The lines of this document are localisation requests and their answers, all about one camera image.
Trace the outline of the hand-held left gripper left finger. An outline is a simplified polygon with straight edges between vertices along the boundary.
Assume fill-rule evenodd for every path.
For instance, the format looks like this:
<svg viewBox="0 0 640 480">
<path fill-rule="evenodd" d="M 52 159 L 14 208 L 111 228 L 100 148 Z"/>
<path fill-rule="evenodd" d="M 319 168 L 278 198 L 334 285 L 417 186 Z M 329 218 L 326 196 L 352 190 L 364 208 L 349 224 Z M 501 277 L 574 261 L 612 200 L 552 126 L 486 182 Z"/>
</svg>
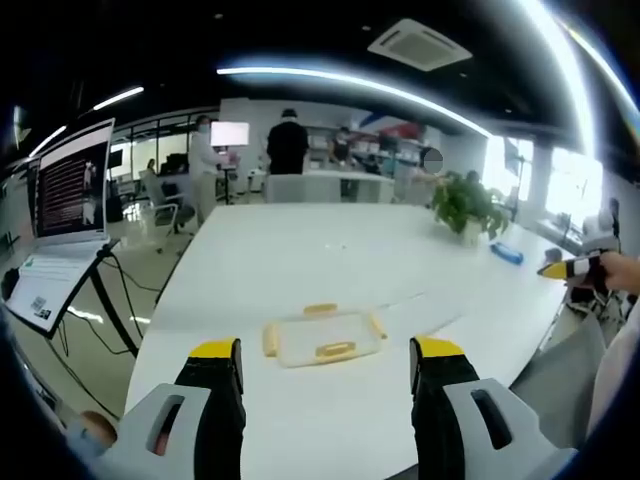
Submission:
<svg viewBox="0 0 640 480">
<path fill-rule="evenodd" d="M 176 379 L 121 419 L 107 450 L 109 479 L 239 479 L 246 413 L 241 341 L 193 349 Z"/>
</svg>

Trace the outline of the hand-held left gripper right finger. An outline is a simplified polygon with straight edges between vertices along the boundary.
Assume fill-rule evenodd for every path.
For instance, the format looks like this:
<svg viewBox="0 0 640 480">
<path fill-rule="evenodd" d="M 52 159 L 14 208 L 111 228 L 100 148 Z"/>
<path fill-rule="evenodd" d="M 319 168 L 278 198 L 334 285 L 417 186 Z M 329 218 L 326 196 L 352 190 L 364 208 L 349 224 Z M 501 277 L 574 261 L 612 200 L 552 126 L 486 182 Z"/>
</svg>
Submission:
<svg viewBox="0 0 640 480">
<path fill-rule="evenodd" d="M 410 339 L 411 423 L 419 479 L 553 479 L 575 456 L 554 446 L 538 415 L 455 343 Z"/>
</svg>

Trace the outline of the person's right hand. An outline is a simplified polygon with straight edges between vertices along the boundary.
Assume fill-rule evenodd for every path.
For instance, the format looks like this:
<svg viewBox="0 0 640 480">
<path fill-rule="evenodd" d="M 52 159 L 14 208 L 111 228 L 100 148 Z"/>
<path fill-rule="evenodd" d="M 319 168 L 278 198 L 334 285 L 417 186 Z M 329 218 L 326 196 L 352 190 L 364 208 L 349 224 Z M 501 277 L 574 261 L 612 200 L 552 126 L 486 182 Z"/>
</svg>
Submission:
<svg viewBox="0 0 640 480">
<path fill-rule="evenodd" d="M 601 264 L 606 271 L 605 284 L 609 290 L 625 291 L 638 295 L 640 292 L 639 260 L 617 252 L 601 255 Z"/>
</svg>

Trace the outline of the person's left hand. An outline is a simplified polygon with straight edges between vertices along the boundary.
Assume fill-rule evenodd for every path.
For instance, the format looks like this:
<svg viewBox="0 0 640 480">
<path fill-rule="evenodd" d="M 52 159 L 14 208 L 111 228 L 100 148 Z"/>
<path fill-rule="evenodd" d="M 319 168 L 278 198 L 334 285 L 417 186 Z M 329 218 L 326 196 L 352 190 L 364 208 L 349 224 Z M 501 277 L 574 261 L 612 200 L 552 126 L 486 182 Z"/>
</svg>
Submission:
<svg viewBox="0 0 640 480">
<path fill-rule="evenodd" d="M 118 438 L 115 427 L 102 414 L 95 411 L 83 411 L 80 414 L 83 428 L 104 448 L 111 447 Z"/>
</svg>

